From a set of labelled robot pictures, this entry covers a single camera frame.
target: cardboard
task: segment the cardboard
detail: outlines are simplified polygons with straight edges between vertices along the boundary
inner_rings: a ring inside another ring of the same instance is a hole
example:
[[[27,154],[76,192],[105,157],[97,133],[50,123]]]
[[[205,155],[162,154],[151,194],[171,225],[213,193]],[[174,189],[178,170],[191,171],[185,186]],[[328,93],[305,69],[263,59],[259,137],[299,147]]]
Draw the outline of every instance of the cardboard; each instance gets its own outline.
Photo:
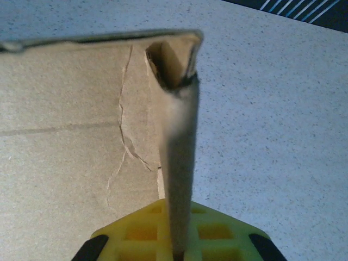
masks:
[[[183,211],[173,225],[189,220],[201,41],[156,30],[0,42],[1,260],[70,260],[163,191],[171,220]]]

